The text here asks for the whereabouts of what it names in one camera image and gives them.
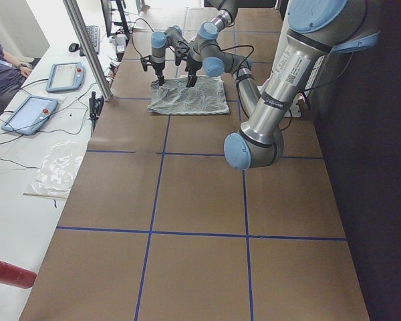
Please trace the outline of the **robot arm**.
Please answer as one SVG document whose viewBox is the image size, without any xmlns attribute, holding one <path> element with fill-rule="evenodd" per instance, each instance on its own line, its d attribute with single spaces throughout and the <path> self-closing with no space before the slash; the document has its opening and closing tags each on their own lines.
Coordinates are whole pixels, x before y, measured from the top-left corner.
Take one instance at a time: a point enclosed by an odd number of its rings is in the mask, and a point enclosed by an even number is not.
<svg viewBox="0 0 401 321">
<path fill-rule="evenodd" d="M 266 167 L 283 153 L 279 123 L 296 95 L 305 90 L 316 61 L 327 54 L 361 51 L 374 46 L 380 33 L 381 1 L 291 1 L 287 7 L 287 45 L 263 89 L 259 90 L 243 56 L 223 52 L 220 31 L 230 26 L 238 1 L 211 1 L 219 14 L 204 22 L 189 54 L 206 75 L 231 74 L 248 120 L 226 137 L 224 154 L 235 169 Z"/>
<path fill-rule="evenodd" d="M 224 52 L 217 43 L 219 33 L 235 21 L 239 2 L 211 1 L 210 4 L 219 13 L 211 21 L 202 23 L 193 40 L 185 40 L 177 25 L 169 27 L 164 32 L 155 31 L 152 34 L 152 53 L 140 58 L 140 61 L 144 71 L 148 69 L 148 66 L 153 67 L 160 86 L 164 84 L 165 51 L 168 47 L 174 48 L 176 66 L 179 66 L 182 60 L 186 61 L 187 87 L 195 86 L 196 72 L 201 68 L 207 76 L 217 77 L 223 73 L 234 74 L 247 65 L 243 56 Z"/>
</svg>

